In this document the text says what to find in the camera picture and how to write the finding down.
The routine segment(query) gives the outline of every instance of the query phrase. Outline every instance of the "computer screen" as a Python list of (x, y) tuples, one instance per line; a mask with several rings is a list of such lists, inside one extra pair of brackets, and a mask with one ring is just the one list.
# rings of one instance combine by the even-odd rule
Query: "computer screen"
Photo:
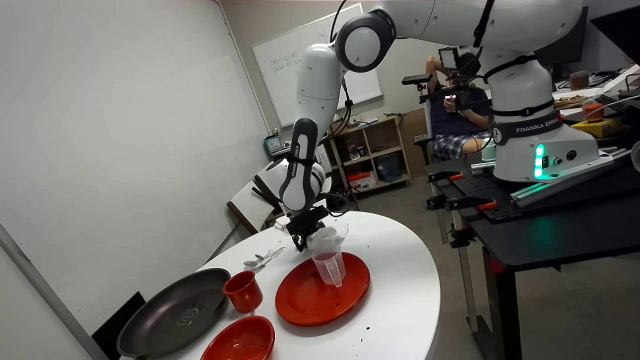
[(560, 40), (537, 50), (536, 56), (543, 66), (577, 63), (582, 60), (582, 47), (584, 45), (584, 31), (587, 26), (589, 7), (582, 9), (582, 15), (578, 23), (567, 35)]
[(592, 19), (591, 23), (631, 60), (640, 64), (640, 42), (637, 35), (639, 19), (640, 6), (636, 6)]

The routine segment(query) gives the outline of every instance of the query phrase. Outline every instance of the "frying pan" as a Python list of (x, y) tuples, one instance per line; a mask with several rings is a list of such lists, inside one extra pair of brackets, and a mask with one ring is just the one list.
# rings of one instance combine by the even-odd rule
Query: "frying pan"
[(176, 352), (207, 332), (225, 312), (222, 292), (231, 278), (224, 269), (208, 269), (178, 280), (149, 300), (118, 337), (118, 352), (150, 359)]

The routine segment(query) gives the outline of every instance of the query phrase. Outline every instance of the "person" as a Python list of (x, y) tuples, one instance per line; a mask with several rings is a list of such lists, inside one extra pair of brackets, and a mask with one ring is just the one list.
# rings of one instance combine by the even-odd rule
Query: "person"
[[(462, 72), (457, 73), (451, 86), (464, 83), (480, 71), (480, 63), (474, 61), (475, 55), (465, 53), (460, 55), (458, 66)], [(443, 86), (438, 80), (438, 72), (449, 77), (452, 73), (445, 70), (440, 59), (431, 56), (427, 60), (427, 74), (433, 75), (429, 82), (429, 93), (440, 91)], [(481, 88), (470, 87), (463, 95), (462, 102), (477, 102), (488, 99), (486, 92)], [(456, 110), (454, 99), (446, 99), (444, 96), (436, 96), (431, 101), (431, 131), (434, 137), (433, 152), (443, 160), (459, 158), (462, 154), (470, 154), (480, 151), (483, 140), (491, 137), (489, 132), (491, 114), (490, 107), (477, 107), (472, 110)]]

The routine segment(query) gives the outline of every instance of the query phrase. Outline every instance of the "measuring cup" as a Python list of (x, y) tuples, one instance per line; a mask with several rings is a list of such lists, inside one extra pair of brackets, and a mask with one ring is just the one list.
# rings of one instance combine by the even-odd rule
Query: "measuring cup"
[(347, 270), (344, 267), (340, 245), (332, 241), (323, 241), (314, 249), (311, 258), (325, 284), (334, 285), (336, 288), (342, 287), (342, 280), (347, 276)]

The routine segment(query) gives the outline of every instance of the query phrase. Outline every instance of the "writing on whiteboard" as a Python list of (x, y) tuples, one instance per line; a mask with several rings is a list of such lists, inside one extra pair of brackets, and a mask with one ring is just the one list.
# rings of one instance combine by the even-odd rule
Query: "writing on whiteboard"
[(302, 62), (302, 59), (298, 55), (297, 51), (287, 53), (279, 58), (271, 59), (271, 70), (274, 74), (283, 71), (287, 67), (294, 67), (297, 69), (297, 65)]

